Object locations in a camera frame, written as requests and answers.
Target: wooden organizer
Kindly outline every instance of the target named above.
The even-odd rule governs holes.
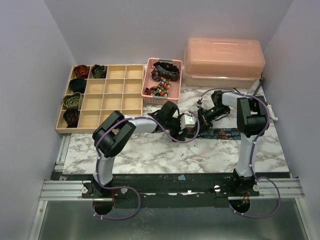
[[[141,89],[144,78],[143,65],[105,65],[106,78],[93,78],[92,65],[86,82],[77,127],[67,128],[64,120],[66,108],[61,104],[55,130],[60,134],[91,134],[115,110],[124,115],[141,116],[143,99]],[[74,66],[64,96],[72,95],[69,82],[75,79]]]

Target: white wall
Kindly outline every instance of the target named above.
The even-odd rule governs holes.
[[[44,0],[83,64],[183,59],[189,37],[250,38],[264,49],[292,0]]]
[[[294,0],[264,52],[264,90],[320,237],[320,1]]]
[[[75,60],[42,0],[1,1],[0,35],[0,239],[25,240],[58,153]]]

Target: pink basket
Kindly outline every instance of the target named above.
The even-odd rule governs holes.
[[[146,88],[156,87],[158,86],[158,82],[151,78],[151,72],[155,68],[153,64],[156,62],[167,62],[175,65],[180,70],[180,78],[178,81],[172,81],[170,84],[170,91],[168,96],[150,96],[144,95],[144,91]],[[146,67],[146,72],[143,80],[143,87],[141,91],[141,95],[143,101],[149,104],[165,104],[167,101],[171,101],[175,104],[178,103],[180,98],[180,89],[181,89],[181,79],[182,79],[182,61],[180,60],[167,60],[160,58],[149,58],[148,65]]]

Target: translucent pink lid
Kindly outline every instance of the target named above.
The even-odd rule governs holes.
[[[184,64],[187,75],[258,79],[266,62],[257,40],[190,38]]]

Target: purple cable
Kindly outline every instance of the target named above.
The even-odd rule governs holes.
[[[257,100],[259,103],[261,103],[261,104],[263,105],[263,107],[264,107],[265,110],[266,110],[266,124],[265,124],[264,128],[262,129],[262,131],[254,138],[253,142],[256,143],[256,142],[257,142],[257,139],[264,134],[265,130],[268,129],[269,124],[270,124],[270,112],[269,112],[269,109],[268,109],[268,107],[266,106],[266,104],[265,104],[262,100],[260,100],[259,98],[257,98],[256,96],[252,96],[252,95],[247,95],[247,94],[235,92],[235,90],[232,89],[232,88],[212,88],[212,89],[209,89],[209,90],[205,91],[205,92],[201,95],[201,97],[203,97],[207,92],[213,91],[213,90],[231,90],[232,93],[234,93],[234,94],[236,94],[236,95],[238,95],[238,96],[253,98],[254,100]],[[255,146],[256,146],[256,144],[253,144],[253,145],[252,145],[252,148],[251,148],[251,151],[250,151],[250,157],[249,157],[249,164],[250,164],[250,165],[252,165]],[[272,183],[273,186],[275,187],[275,189],[276,189],[276,191],[277,191],[277,193],[278,193],[278,204],[277,204],[275,210],[274,210],[273,212],[271,212],[270,214],[265,215],[265,216],[252,216],[252,215],[247,215],[247,214],[243,214],[243,213],[240,213],[240,212],[236,211],[230,204],[229,204],[229,206],[230,206],[230,208],[233,210],[233,212],[234,212],[235,214],[238,214],[238,215],[243,216],[243,217],[246,217],[246,218],[250,218],[250,219],[266,219],[266,218],[269,218],[269,217],[275,215],[275,214],[278,212],[278,210],[280,209],[280,205],[281,205],[281,195],[280,195],[279,188],[278,188],[277,185],[276,185],[271,179],[269,179],[268,177],[261,176],[261,177],[257,178],[256,173],[255,173],[255,171],[254,171],[254,168],[253,168],[252,166],[250,166],[250,170],[251,170],[251,172],[252,172],[253,177],[254,177],[257,181],[259,181],[259,180],[261,180],[261,179],[266,179],[266,180],[268,180],[270,183]]]
[[[197,116],[189,111],[189,113],[191,113],[195,119],[198,119]],[[96,164],[95,164],[95,172],[96,172],[96,179],[97,179],[97,182],[99,183],[100,187],[103,188],[103,189],[107,189],[107,190],[115,190],[115,189],[130,189],[132,191],[134,191],[134,193],[137,195],[138,197],[138,206],[136,208],[136,210],[128,215],[128,216],[124,216],[124,217],[112,217],[112,216],[103,216],[103,215],[99,215],[96,213],[96,206],[93,205],[93,211],[94,211],[94,215],[95,216],[98,216],[100,218],[103,218],[103,219],[111,219],[111,220],[125,220],[125,219],[129,219],[131,217],[133,217],[134,215],[136,215],[138,212],[139,212],[139,209],[140,209],[140,205],[141,205],[141,199],[140,199],[140,195],[139,193],[137,192],[137,190],[135,190],[133,187],[130,187],[130,186],[114,186],[114,187],[107,187],[107,186],[104,186],[100,180],[100,177],[99,177],[99,164],[100,164],[100,159],[101,159],[101,153],[99,151],[99,145],[100,143],[102,142],[102,140],[113,130],[115,129],[116,127],[118,127],[120,124],[126,122],[126,121],[130,121],[130,120],[134,120],[134,119],[147,119],[147,120],[151,120],[153,122],[155,122],[157,125],[159,125],[159,127],[163,130],[163,132],[170,138],[172,139],[173,141],[177,142],[177,143],[181,143],[181,144],[186,144],[186,143],[190,143],[191,141],[193,141],[194,139],[197,138],[198,134],[199,134],[199,130],[200,130],[200,123],[199,121],[197,120],[196,123],[197,123],[197,130],[196,130],[196,133],[194,134],[194,137],[187,140],[187,141],[180,141],[180,140],[177,140],[175,139],[174,137],[170,136],[169,133],[166,132],[166,129],[157,121],[155,120],[154,118],[152,117],[148,117],[148,116],[137,116],[137,117],[128,117],[128,118],[124,118],[122,120],[120,120],[119,122],[117,122],[115,125],[113,125],[110,129],[108,129],[101,137],[100,139],[98,140],[98,142],[96,143],[96,152],[98,154],[98,158],[97,158],[97,161],[96,161]]]

